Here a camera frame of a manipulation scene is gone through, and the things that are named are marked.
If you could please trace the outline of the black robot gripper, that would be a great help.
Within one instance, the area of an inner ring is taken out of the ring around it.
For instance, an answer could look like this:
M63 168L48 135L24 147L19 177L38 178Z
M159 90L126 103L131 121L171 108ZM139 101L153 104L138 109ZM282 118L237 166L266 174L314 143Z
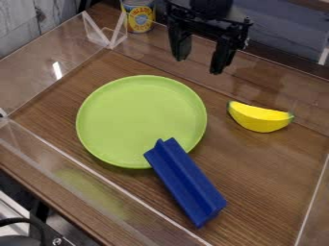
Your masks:
M236 53L248 47L250 18L234 0L165 0L173 56L183 61L191 51L191 34L217 38L210 73L221 74Z

